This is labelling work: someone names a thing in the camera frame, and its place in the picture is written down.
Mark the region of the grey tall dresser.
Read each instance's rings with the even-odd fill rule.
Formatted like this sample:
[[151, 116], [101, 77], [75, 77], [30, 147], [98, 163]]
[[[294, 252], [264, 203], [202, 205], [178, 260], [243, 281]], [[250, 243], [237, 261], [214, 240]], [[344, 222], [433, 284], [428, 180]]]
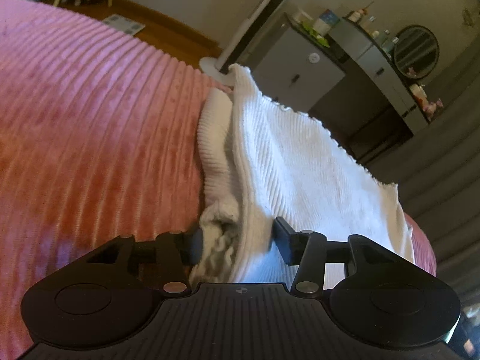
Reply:
[[368, 81], [385, 105], [348, 139], [355, 158], [367, 164], [395, 146], [402, 145], [428, 126], [428, 119], [408, 86], [400, 79], [391, 58], [359, 24], [340, 19], [329, 32]]

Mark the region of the white bathroom scale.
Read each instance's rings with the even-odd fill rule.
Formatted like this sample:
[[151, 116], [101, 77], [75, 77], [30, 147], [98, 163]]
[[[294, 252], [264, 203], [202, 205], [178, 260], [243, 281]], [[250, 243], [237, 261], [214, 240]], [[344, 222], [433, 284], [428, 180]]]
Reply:
[[138, 23], [137, 21], [118, 14], [108, 16], [103, 19], [102, 22], [103, 24], [130, 36], [135, 36], [146, 27], [145, 24]]

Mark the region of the blue white tissue box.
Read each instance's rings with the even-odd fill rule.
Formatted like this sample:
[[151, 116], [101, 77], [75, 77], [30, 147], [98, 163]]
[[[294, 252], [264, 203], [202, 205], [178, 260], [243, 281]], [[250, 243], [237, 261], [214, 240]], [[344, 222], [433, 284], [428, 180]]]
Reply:
[[321, 36], [326, 35], [339, 22], [338, 16], [332, 10], [323, 11], [312, 25], [312, 29]]

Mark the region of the white standing floor lamp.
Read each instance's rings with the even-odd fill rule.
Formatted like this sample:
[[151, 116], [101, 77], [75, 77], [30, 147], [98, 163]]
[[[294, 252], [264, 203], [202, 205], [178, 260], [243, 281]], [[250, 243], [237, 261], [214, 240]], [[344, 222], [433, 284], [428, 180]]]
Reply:
[[219, 57], [203, 57], [199, 60], [200, 70], [224, 86], [233, 86], [230, 65], [236, 63], [259, 30], [285, 0], [259, 0], [247, 18], [238, 27]]

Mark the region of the round wall mirror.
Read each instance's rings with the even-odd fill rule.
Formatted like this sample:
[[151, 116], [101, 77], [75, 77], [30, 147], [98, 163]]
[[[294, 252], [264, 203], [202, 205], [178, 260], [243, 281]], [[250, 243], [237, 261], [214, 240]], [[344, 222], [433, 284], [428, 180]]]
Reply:
[[408, 80], [427, 77], [439, 61], [439, 42], [427, 27], [412, 24], [397, 34], [398, 42], [393, 51], [393, 63], [401, 76]]

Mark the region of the pink ribbed plush blanket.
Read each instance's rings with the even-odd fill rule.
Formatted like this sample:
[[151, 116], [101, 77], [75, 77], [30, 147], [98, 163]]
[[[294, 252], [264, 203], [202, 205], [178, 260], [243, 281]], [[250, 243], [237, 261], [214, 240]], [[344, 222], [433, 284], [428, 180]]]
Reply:
[[[216, 83], [105, 24], [1, 0], [1, 357], [32, 344], [26, 291], [117, 236], [200, 228], [197, 133]], [[414, 260], [436, 261], [404, 214]]]

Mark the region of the white ribbed knit garment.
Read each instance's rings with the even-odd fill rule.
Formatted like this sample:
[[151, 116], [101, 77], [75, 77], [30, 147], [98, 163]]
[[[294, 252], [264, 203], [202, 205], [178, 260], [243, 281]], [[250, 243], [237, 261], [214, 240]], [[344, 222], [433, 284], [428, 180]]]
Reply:
[[397, 186], [375, 179], [319, 120], [264, 96], [248, 68], [230, 71], [233, 92], [212, 89], [199, 120], [203, 250], [191, 283], [291, 284], [296, 268], [272, 240], [276, 217], [331, 241], [360, 234], [413, 261]]

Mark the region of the grey small cabinet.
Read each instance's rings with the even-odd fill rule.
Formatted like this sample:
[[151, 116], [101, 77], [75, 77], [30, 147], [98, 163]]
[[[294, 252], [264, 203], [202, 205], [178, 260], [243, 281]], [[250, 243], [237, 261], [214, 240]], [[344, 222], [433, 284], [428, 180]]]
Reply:
[[262, 37], [246, 65], [265, 96], [305, 113], [345, 77], [338, 61], [287, 15]]

